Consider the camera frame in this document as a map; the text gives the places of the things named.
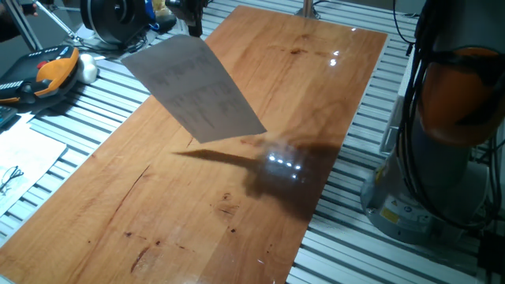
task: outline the sheet of paper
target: sheet of paper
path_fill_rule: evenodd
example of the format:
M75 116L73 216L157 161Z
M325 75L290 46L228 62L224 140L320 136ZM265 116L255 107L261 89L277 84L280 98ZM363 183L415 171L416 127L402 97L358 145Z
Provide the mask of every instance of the sheet of paper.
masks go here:
M266 131L199 38L176 35L122 63L200 143Z
M23 125L28 125L28 127L30 126L30 124L28 124L33 117L35 117L34 114L16 114L17 116L20 117L20 119L16 122L16 125L13 126L13 127L18 127L18 126L23 126Z
M19 200L56 162L66 145L20 125L0 135L0 178L18 166L24 174L0 192L0 215Z

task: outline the wood grain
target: wood grain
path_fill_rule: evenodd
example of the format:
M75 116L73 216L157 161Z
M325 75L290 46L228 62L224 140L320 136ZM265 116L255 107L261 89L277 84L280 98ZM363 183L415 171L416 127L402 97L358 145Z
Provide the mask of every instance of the wood grain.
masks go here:
M0 249L0 273L284 282L385 39L236 8L207 43L268 133L200 145L151 96Z

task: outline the yellow sticker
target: yellow sticker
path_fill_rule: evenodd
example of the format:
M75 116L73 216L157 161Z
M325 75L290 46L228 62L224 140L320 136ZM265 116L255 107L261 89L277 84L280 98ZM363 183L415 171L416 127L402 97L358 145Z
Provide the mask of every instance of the yellow sticker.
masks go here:
M382 209L382 211L380 212L380 214L388 219L389 221L393 222L394 224L396 224L398 222L398 219L399 219L399 216L398 214L394 213L393 211L387 209L386 207L384 207Z

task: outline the eyeglasses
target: eyeglasses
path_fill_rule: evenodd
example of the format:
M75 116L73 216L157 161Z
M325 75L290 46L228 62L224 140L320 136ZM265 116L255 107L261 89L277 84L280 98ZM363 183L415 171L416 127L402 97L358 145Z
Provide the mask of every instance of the eyeglasses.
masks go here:
M7 185L14 178L22 176L24 173L20 170L19 166L13 166L6 170L2 177L2 183L0 184L0 193L5 195L10 187Z

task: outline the wooden table top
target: wooden table top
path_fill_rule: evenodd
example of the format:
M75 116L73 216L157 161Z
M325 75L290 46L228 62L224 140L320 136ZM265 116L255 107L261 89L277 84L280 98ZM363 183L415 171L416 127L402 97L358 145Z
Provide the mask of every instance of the wooden table top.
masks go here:
M0 249L0 274L283 283L385 39L236 8L207 43L268 132L198 144L149 97Z

